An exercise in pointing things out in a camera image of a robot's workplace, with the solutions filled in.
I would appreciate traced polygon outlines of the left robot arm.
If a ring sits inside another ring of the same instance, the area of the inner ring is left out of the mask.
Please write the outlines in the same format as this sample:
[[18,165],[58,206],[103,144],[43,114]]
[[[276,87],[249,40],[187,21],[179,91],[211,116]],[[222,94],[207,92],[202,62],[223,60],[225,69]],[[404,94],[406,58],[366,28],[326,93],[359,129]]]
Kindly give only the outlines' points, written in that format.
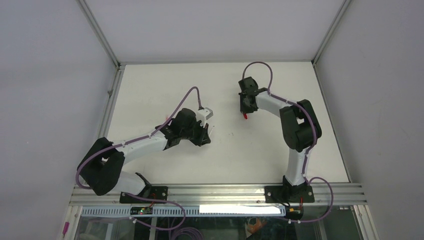
[[151,183],[138,172],[129,173],[123,166],[143,156],[165,151],[181,141],[201,147],[211,143],[208,120],[213,111],[207,107],[194,112],[181,109],[176,117],[153,133],[114,143],[106,137],[97,139],[77,167],[76,180],[83,179],[88,188],[98,196],[111,191],[130,194],[138,203],[149,200]]

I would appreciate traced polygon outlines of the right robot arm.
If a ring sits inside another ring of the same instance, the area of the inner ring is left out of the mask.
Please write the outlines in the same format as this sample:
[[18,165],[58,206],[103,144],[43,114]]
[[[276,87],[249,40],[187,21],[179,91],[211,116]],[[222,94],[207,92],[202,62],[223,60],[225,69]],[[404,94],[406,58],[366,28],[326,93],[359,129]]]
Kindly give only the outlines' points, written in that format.
[[260,88],[252,77],[238,82],[240,112],[243,116],[258,110],[267,111],[280,119],[282,135],[289,148],[288,165],[282,186],[270,195],[280,202],[294,203],[312,195],[307,180],[310,153],[322,136],[322,129],[311,102],[293,102]]

